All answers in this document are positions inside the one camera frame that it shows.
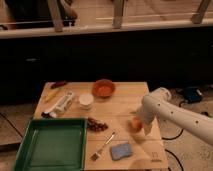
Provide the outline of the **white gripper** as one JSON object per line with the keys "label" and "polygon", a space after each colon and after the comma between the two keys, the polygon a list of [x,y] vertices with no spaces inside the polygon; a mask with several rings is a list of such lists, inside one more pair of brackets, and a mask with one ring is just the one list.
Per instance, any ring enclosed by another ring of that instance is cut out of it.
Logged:
{"label": "white gripper", "polygon": [[148,135],[152,130],[152,122],[154,121],[155,116],[148,113],[140,113],[139,118],[142,122],[144,133]]}

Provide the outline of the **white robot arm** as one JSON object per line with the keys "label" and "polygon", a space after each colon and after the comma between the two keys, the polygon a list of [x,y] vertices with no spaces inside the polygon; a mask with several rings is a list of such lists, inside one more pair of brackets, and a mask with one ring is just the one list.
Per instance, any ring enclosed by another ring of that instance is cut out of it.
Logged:
{"label": "white robot arm", "polygon": [[170,99],[170,91],[163,87],[144,95],[137,110],[142,124],[150,128],[158,115],[213,146],[213,119],[173,105]]}

